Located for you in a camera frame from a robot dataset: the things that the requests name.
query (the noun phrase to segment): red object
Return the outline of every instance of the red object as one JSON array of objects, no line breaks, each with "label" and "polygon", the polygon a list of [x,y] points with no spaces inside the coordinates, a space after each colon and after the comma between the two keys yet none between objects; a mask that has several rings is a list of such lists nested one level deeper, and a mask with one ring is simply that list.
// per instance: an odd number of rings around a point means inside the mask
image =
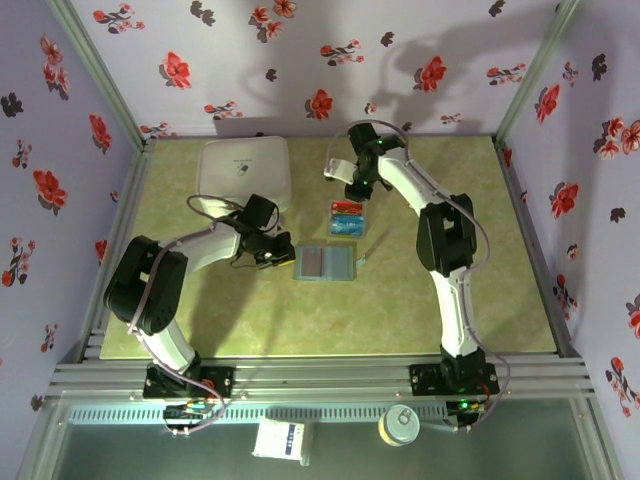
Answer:
[{"label": "red object", "polygon": [[267,15],[267,7],[256,7],[253,9],[251,16],[258,23],[264,23],[269,21],[269,15]]},{"label": "red object", "polygon": [[67,192],[60,188],[58,179],[51,170],[34,170],[33,179],[36,182],[36,189],[45,202],[51,203],[58,208],[66,205]]},{"label": "red object", "polygon": [[329,110],[332,108],[333,98],[329,96],[325,89],[320,88],[311,97],[311,111],[316,119],[322,120],[323,118],[329,118]]},{"label": "red object", "polygon": [[100,260],[102,262],[102,259],[104,258],[104,252],[107,250],[107,241],[106,240],[100,240],[99,242],[96,242],[96,255],[98,255],[98,260]]},{"label": "red object", "polygon": [[544,119],[551,115],[558,106],[558,95],[560,95],[560,85],[556,84],[549,88],[543,95],[538,105],[538,122],[542,125]]},{"label": "red object", "polygon": [[611,359],[611,363],[619,372],[624,370],[624,363],[622,363],[622,360],[620,360],[618,357],[613,357]]},{"label": "red object", "polygon": [[620,147],[616,143],[615,140],[608,140],[600,150],[598,150],[598,155],[603,160],[613,160],[613,157],[616,156],[616,153],[620,151]]},{"label": "red object", "polygon": [[444,78],[447,67],[444,65],[442,58],[436,55],[431,61],[424,66],[420,74],[422,80],[422,89],[425,92],[438,89],[438,82]]},{"label": "red object", "polygon": [[636,338],[640,338],[640,311],[635,311],[631,314],[629,327],[635,329]]},{"label": "red object", "polygon": [[551,204],[551,211],[555,218],[563,213],[568,213],[576,206],[576,197],[579,187],[577,184],[570,184],[562,187]]},{"label": "red object", "polygon": [[42,48],[42,51],[47,56],[47,61],[51,65],[57,65],[62,61],[58,45],[49,40],[46,35],[42,35],[40,38],[40,48]]},{"label": "red object", "polygon": [[282,17],[293,18],[296,7],[297,5],[290,0],[275,0],[273,11]]},{"label": "red object", "polygon": [[332,215],[362,215],[363,207],[360,203],[333,202],[331,203]]},{"label": "red object", "polygon": [[56,81],[56,72],[49,63],[45,63],[44,68],[42,69],[44,72],[44,80],[47,83],[55,83]]},{"label": "red object", "polygon": [[635,152],[640,148],[640,120],[636,120],[629,128],[622,132],[622,151],[625,155]]},{"label": "red object", "polygon": [[164,67],[167,75],[176,87],[182,89],[191,88],[191,83],[189,82],[189,76],[191,75],[189,64],[184,62],[179,55],[175,52],[167,53],[167,57],[164,59]]},{"label": "red object", "polygon": [[91,122],[91,131],[96,142],[102,145],[105,150],[111,147],[111,135],[107,132],[107,126],[102,117],[92,113],[89,115],[89,122]]}]

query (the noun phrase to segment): red flower print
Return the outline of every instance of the red flower print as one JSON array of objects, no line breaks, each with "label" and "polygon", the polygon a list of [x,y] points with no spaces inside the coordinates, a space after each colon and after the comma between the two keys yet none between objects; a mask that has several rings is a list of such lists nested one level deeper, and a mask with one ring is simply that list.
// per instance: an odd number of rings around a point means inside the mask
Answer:
[{"label": "red flower print", "polygon": [[45,63],[44,68],[42,69],[44,72],[44,80],[47,83],[55,83],[56,81],[56,72],[49,63]]},{"label": "red flower print", "polygon": [[329,118],[329,110],[333,108],[333,98],[329,96],[325,89],[318,89],[311,99],[307,100],[307,103],[307,111],[309,112],[307,117],[316,118],[317,120]]},{"label": "red flower print", "polygon": [[609,135],[612,137],[617,137],[623,128],[624,122],[622,121],[622,117],[612,118],[609,121]]},{"label": "red flower print", "polygon": [[275,0],[273,11],[281,17],[293,18],[296,7],[297,5],[290,0]]},{"label": "red flower print", "polygon": [[507,148],[504,153],[504,164],[507,166],[507,168],[511,167],[511,156],[513,155],[513,150],[511,150],[510,148]]},{"label": "red flower print", "polygon": [[60,188],[58,179],[51,170],[34,170],[33,179],[36,182],[36,190],[46,202],[57,208],[66,205],[67,192]]},{"label": "red flower print", "polygon": [[560,95],[560,85],[556,84],[549,89],[543,90],[540,103],[536,104],[536,112],[540,125],[547,116],[551,115],[558,106],[558,95]]},{"label": "red flower print", "polygon": [[69,74],[62,67],[58,70],[58,84],[65,92],[69,91]]},{"label": "red flower print", "polygon": [[611,359],[611,364],[614,366],[614,368],[616,370],[618,370],[619,372],[624,370],[624,363],[622,363],[622,360],[620,360],[618,357],[613,357]]},{"label": "red flower print", "polygon": [[189,64],[182,61],[179,55],[174,52],[167,53],[167,57],[164,59],[164,68],[174,86],[180,89],[191,88]]},{"label": "red flower print", "polygon": [[616,153],[620,151],[620,147],[616,143],[615,140],[608,140],[602,148],[598,151],[598,155],[603,160],[613,160],[613,157],[616,156]]},{"label": "red flower print", "polygon": [[568,213],[576,206],[576,197],[579,187],[577,184],[559,184],[556,187],[555,197],[551,197],[551,211],[554,218],[559,218],[563,213]]},{"label": "red flower print", "polygon": [[107,126],[99,115],[89,115],[89,122],[91,123],[91,131],[93,132],[93,140],[95,144],[102,150],[102,153],[111,147],[111,135],[107,132]]},{"label": "red flower print", "polygon": [[635,329],[636,338],[640,338],[640,310],[631,313],[629,327]]},{"label": "red flower print", "polygon": [[96,255],[98,256],[98,263],[102,264],[102,260],[104,259],[104,252],[107,250],[107,241],[101,240],[96,242]]},{"label": "red flower print", "polygon": [[46,35],[42,35],[40,38],[40,48],[42,48],[42,51],[47,56],[47,61],[51,65],[57,65],[62,61],[58,45],[49,40]]},{"label": "red flower print", "polygon": [[640,120],[636,120],[629,128],[622,132],[622,151],[625,155],[635,152],[640,148]]},{"label": "red flower print", "polygon": [[251,16],[258,23],[264,23],[269,21],[269,15],[267,15],[267,7],[256,7],[253,9]]},{"label": "red flower print", "polygon": [[425,92],[435,91],[438,89],[438,82],[444,78],[447,67],[444,65],[442,58],[436,55],[427,63],[420,73],[420,88]]},{"label": "red flower print", "polygon": [[267,23],[267,36],[269,38],[276,38],[281,31],[282,31],[282,22]]}]

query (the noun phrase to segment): glass panel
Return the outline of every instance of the glass panel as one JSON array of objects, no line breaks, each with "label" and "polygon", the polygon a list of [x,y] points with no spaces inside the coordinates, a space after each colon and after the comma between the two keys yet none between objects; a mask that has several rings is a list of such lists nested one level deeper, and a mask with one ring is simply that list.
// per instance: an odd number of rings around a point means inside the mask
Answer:
[{"label": "glass panel", "polygon": [[218,425],[190,438],[173,438],[157,425],[70,425],[54,478],[590,478],[566,400],[505,401],[471,434],[423,428],[399,448],[385,444],[373,423],[321,423],[308,467],[253,457],[256,434],[257,425],[246,424]]}]

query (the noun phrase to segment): green table surface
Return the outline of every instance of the green table surface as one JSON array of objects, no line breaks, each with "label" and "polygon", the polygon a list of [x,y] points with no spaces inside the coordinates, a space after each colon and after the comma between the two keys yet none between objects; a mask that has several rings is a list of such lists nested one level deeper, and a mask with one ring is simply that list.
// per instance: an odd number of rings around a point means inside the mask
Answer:
[{"label": "green table surface", "polygon": [[[206,225],[185,205],[195,193],[198,156],[208,140],[158,141],[133,236],[180,236]],[[285,229],[294,245],[340,242],[327,235],[329,202],[344,185],[322,170],[325,138],[291,138],[293,186]],[[411,151],[438,182],[467,193],[491,239],[491,260],[471,277],[477,331],[503,352],[554,351],[531,264],[489,137],[412,137]],[[334,157],[353,159],[346,139]],[[355,241],[367,261],[351,282],[303,282],[293,265],[233,269],[220,261],[184,282],[177,320],[203,357],[435,353],[441,318],[435,286],[415,251],[418,219],[396,191],[376,186],[367,233]],[[478,235],[476,259],[485,246]],[[253,261],[242,258],[240,264]],[[124,324],[109,321],[101,357],[146,357]]]}]

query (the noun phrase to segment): black bracket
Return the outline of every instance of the black bracket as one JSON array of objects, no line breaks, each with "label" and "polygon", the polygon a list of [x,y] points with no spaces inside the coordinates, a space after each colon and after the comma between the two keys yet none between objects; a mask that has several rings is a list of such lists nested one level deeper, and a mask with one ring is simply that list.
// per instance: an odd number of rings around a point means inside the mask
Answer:
[{"label": "black bracket", "polygon": [[486,396],[500,391],[496,368],[486,363],[484,352],[452,357],[442,348],[440,363],[409,366],[411,392],[414,397],[434,395]]},{"label": "black bracket", "polygon": [[[187,378],[209,384],[222,398],[231,398],[234,384],[234,367],[202,366],[199,360],[197,365],[185,372]],[[211,394],[199,387],[191,385],[169,375],[155,363],[147,365],[147,377],[145,379],[142,396],[144,398],[207,398]]]}]

